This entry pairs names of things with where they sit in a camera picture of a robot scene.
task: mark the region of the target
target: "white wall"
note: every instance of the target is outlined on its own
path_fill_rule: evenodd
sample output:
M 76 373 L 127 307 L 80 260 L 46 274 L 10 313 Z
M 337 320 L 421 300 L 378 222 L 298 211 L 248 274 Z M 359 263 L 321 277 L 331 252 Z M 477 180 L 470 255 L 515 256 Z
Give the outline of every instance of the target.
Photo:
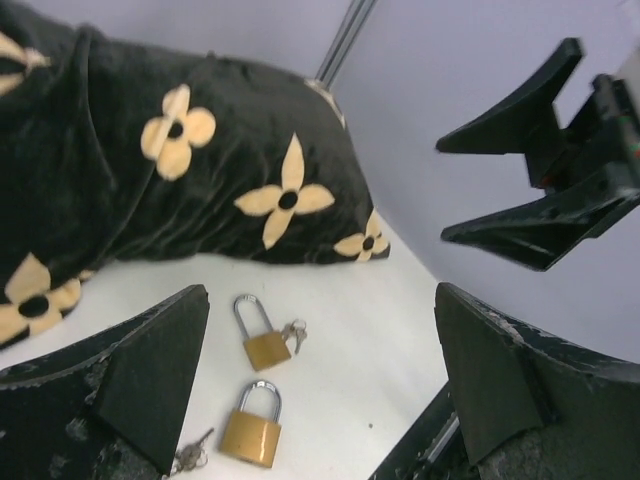
M 314 76 L 350 0 L 26 0 L 129 40 L 258 59 Z
M 436 140 L 514 90 L 563 37 L 579 36 L 587 56 L 557 103 L 569 120 L 593 76 L 615 73 L 630 52 L 618 3 L 379 0 L 334 93 L 381 213 L 436 276 L 576 343 L 640 362 L 640 210 L 547 273 L 439 240 L 445 226 L 539 193 L 521 156 L 439 155 Z

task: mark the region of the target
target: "yellow flower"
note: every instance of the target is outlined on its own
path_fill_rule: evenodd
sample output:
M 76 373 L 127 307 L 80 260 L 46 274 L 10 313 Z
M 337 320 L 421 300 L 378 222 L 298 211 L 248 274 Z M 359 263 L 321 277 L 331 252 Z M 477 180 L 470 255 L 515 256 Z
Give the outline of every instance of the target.
M 358 262 L 368 261 L 372 255 L 378 255 L 389 247 L 389 242 L 382 236 L 378 214 L 371 212 L 364 234 L 356 233 L 333 246 L 333 249 L 345 257 L 355 257 Z
M 293 215 L 318 212 L 333 205 L 335 199 L 329 190 L 314 183 L 303 186 L 303 181 L 304 155 L 294 133 L 282 163 L 282 185 L 251 190 L 234 202 L 245 215 L 269 215 L 262 234 L 267 250 L 284 235 Z
M 180 85 L 162 100 L 163 117 L 147 122 L 140 137 L 140 148 L 165 180 L 183 176 L 191 164 L 191 149 L 204 147 L 216 131 L 216 119 L 206 108 L 189 110 L 191 89 Z
M 80 300 L 80 281 L 73 279 L 51 290 L 47 267 L 29 254 L 7 282 L 5 296 L 11 302 L 0 305 L 0 347 L 28 329 L 41 333 L 62 320 Z
M 307 85 L 307 87 L 314 90 L 316 93 L 318 93 L 322 98 L 326 100 L 326 102 L 329 104 L 329 106 L 333 109 L 334 113 L 338 117 L 338 120 L 340 120 L 340 124 L 342 125 L 342 128 L 346 128 L 347 121 L 345 120 L 344 115 L 338 108 L 338 104 L 336 103 L 335 98 L 333 98 L 333 95 L 331 95 L 331 93 L 325 90 L 324 85 L 322 85 L 322 82 L 320 82 L 319 80 L 311 79 L 311 80 L 305 80 L 304 83 Z
M 44 57 L 33 48 L 22 48 L 2 32 L 0 32 L 0 57 L 24 65 L 24 72 L 0 75 L 0 95 L 8 93 L 20 85 L 34 68 L 51 65 L 49 58 Z

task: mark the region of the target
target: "black floral blanket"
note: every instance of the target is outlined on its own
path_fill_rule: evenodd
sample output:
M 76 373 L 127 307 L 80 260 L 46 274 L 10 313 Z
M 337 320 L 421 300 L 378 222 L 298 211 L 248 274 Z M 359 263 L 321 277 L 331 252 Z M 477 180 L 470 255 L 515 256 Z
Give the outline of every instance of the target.
M 9 0 L 0 169 L 0 348 L 61 321 L 114 260 L 389 255 L 318 81 L 109 39 Z

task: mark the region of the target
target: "metal shackle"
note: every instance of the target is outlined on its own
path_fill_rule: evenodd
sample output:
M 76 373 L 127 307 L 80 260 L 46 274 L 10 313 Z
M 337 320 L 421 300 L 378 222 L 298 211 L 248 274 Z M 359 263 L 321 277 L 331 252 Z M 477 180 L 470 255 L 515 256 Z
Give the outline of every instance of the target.
M 248 293 L 244 295 L 240 295 L 233 302 L 233 313 L 236 317 L 236 321 L 238 322 L 238 327 L 240 327 L 240 331 L 242 332 L 242 336 L 244 337 L 245 340 L 249 340 L 249 332 L 247 332 L 247 327 L 244 324 L 242 315 L 240 315 L 240 304 L 242 302 L 253 303 L 258 309 L 258 311 L 260 312 L 260 315 L 262 316 L 262 320 L 264 321 L 264 324 L 267 326 L 267 331 L 273 332 L 273 325 L 271 325 L 271 320 L 269 320 L 269 317 L 267 316 L 267 312 L 262 306 L 262 303 L 260 303 L 260 300 L 258 300 L 258 297 Z
M 282 411 L 282 397 L 280 396 L 280 392 L 278 391 L 276 386 L 271 382 L 267 382 L 266 380 L 256 380 L 255 382 L 250 383 L 245 387 L 245 389 L 242 391 L 242 397 L 240 397 L 240 403 L 238 403 L 238 410 L 240 412 L 244 411 L 244 407 L 247 405 L 249 395 L 256 388 L 266 388 L 275 397 L 276 406 L 273 409 L 271 421 L 273 421 L 273 423 L 278 423 L 278 420 L 280 420 L 280 412 Z

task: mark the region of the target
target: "padlock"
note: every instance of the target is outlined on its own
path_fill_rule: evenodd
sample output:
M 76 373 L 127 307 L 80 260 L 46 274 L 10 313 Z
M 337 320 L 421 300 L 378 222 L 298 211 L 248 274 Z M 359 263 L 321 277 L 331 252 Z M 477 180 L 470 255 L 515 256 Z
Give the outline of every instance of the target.
M 247 327 L 244 324 L 239 309 L 240 303 L 245 301 L 253 303 L 260 311 L 268 330 L 267 333 L 249 338 Z M 291 358 L 291 352 L 282 337 L 282 333 L 273 330 L 271 321 L 269 317 L 267 317 L 267 312 L 265 312 L 262 303 L 260 303 L 260 300 L 258 300 L 255 295 L 240 295 L 236 298 L 235 302 L 233 302 L 233 312 L 244 338 L 244 349 L 247 352 L 254 371 L 259 372 L 265 370 Z
M 256 388 L 266 388 L 276 399 L 271 420 L 244 411 L 249 394 Z M 278 424 L 281 409 L 282 397 L 275 385 L 265 380 L 248 385 L 242 392 L 238 408 L 231 413 L 218 447 L 220 452 L 254 465 L 273 467 L 282 429 Z

